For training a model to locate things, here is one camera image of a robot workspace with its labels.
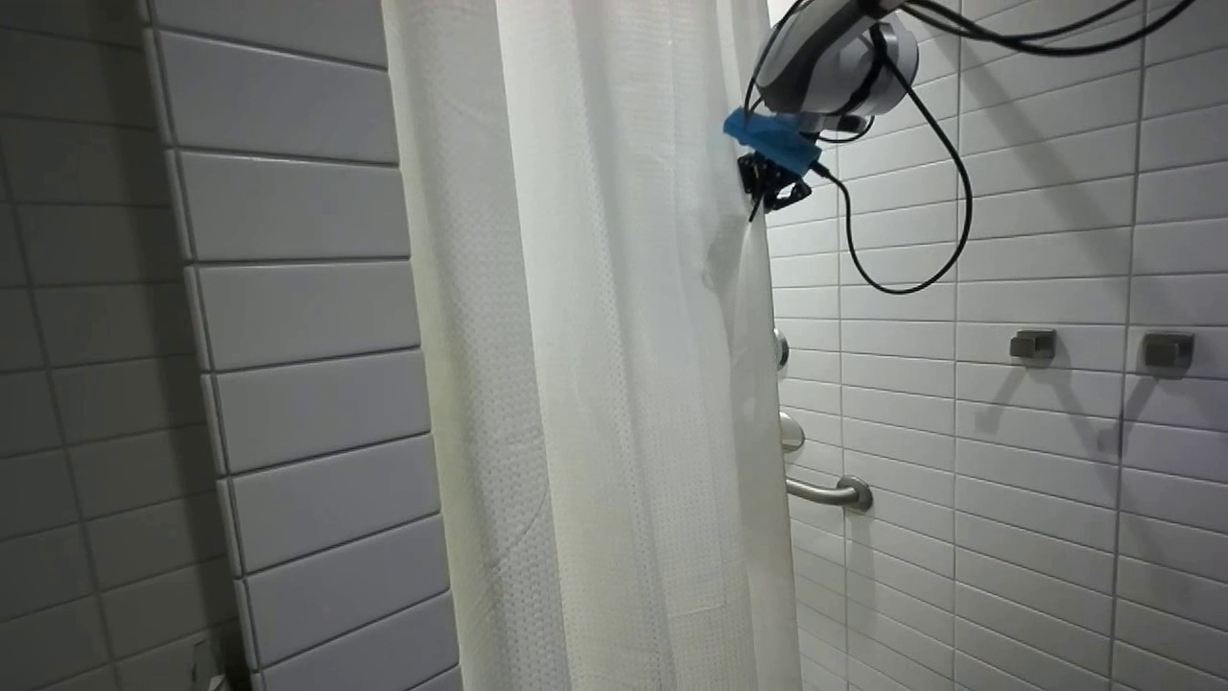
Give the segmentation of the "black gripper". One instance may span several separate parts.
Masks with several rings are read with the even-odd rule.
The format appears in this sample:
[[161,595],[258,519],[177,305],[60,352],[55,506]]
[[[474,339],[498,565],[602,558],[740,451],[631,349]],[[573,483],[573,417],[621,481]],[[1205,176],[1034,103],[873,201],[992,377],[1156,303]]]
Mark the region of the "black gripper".
[[780,167],[764,153],[745,153],[736,160],[736,172],[740,172],[740,186],[747,194],[753,218],[794,208],[809,194],[809,185],[800,176],[794,176],[791,167]]

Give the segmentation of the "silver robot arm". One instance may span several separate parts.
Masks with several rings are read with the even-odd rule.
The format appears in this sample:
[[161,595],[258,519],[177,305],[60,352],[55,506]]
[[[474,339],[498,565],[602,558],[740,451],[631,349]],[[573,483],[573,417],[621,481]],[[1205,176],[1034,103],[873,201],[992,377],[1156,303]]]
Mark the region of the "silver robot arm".
[[898,108],[919,47],[898,20],[906,0],[794,0],[771,27],[740,103],[722,130],[740,146],[736,176],[753,213],[809,194],[821,146],[864,138]]

